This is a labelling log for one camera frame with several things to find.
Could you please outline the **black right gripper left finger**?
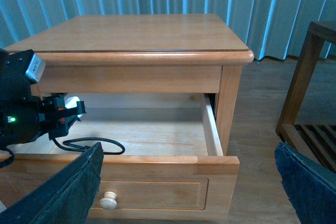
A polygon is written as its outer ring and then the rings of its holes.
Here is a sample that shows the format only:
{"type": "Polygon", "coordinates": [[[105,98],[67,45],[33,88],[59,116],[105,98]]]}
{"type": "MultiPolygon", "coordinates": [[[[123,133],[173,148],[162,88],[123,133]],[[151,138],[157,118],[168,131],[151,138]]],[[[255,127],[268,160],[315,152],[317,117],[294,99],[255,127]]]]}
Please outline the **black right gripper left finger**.
{"type": "Polygon", "coordinates": [[[44,97],[39,104],[39,114],[65,115],[65,97],[44,97]]]}

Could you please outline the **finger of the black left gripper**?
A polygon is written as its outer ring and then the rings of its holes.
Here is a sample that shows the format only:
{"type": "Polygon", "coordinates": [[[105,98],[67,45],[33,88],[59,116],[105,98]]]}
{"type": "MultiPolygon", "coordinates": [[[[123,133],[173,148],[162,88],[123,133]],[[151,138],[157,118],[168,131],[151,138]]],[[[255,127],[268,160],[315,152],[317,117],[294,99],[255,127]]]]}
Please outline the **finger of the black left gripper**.
{"type": "Polygon", "coordinates": [[[43,121],[41,123],[39,136],[45,134],[48,134],[49,138],[67,136],[69,134],[70,127],[77,121],[80,121],[80,117],[77,115],[56,120],[43,121]]]}
{"type": "Polygon", "coordinates": [[[99,191],[103,157],[96,143],[1,212],[1,223],[85,223],[99,191]]]}

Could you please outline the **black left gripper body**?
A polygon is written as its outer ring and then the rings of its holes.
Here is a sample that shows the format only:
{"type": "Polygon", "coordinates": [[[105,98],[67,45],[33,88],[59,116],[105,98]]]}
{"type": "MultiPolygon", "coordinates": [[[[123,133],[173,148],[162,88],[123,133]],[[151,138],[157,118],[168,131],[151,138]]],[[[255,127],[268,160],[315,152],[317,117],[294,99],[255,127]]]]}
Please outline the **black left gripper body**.
{"type": "Polygon", "coordinates": [[[31,93],[33,85],[25,71],[33,54],[31,49],[15,54],[1,53],[1,149],[28,143],[39,131],[39,97],[31,93]]]}

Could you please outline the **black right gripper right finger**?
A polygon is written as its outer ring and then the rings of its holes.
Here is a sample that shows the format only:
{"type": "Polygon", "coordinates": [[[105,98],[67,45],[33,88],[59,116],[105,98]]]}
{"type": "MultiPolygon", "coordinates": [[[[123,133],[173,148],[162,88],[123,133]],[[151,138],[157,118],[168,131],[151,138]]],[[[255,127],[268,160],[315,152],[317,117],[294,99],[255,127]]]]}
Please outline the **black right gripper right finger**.
{"type": "Polygon", "coordinates": [[[284,142],[275,149],[283,188],[301,223],[335,223],[335,173],[284,142]]]}

